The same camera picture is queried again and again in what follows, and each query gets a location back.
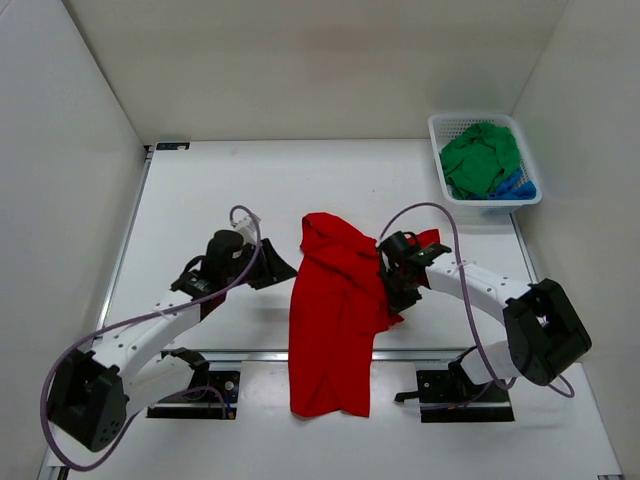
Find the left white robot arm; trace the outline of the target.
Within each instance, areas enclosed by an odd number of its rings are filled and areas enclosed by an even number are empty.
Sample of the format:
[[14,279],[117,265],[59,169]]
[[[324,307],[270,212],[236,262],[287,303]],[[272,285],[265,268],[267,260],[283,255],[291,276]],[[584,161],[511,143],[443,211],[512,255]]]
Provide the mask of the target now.
[[147,406],[179,392],[203,395],[209,385],[204,358],[183,347],[170,350],[169,344],[199,325],[232,288],[261,290],[296,275],[269,239],[217,231],[143,320],[111,325],[97,345],[63,354],[44,390],[45,423],[99,452]]

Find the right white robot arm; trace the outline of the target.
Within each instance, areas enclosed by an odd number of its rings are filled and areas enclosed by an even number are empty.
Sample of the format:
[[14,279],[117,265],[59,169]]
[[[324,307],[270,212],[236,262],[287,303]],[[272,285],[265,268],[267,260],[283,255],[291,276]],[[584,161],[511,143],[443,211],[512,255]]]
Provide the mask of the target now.
[[496,320],[506,338],[476,342],[450,362],[449,391],[471,400],[484,384],[524,378],[547,387],[580,360],[592,339],[562,286],[551,279],[527,283],[462,260],[448,246],[421,246],[416,235],[396,232],[378,247],[389,311],[414,306],[422,289],[463,302],[467,314],[480,310]]

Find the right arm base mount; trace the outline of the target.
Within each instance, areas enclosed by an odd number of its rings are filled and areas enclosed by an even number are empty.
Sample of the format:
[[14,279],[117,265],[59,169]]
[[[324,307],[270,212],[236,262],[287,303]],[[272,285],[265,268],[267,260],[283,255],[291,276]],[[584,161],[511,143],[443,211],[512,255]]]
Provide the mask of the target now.
[[416,366],[416,388],[398,392],[394,403],[416,404],[424,424],[515,421],[509,393],[493,383],[463,385],[442,365]]

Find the red t shirt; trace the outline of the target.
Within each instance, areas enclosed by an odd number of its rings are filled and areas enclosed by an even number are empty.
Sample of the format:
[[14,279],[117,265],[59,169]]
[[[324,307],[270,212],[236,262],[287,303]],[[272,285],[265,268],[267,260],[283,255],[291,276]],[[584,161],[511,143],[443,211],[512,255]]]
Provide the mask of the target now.
[[375,239],[326,212],[306,214],[301,226],[289,310],[291,412],[366,417],[375,337],[403,319],[388,312]]

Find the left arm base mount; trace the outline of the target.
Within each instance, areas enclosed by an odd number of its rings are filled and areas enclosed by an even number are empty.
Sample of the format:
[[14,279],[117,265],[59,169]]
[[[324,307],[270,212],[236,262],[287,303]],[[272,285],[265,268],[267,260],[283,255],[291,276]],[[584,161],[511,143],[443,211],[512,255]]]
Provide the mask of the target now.
[[161,359],[180,360],[190,368],[189,383],[180,392],[147,408],[146,417],[173,420],[234,420],[241,371],[237,365],[214,366],[203,353],[180,348],[161,353]]

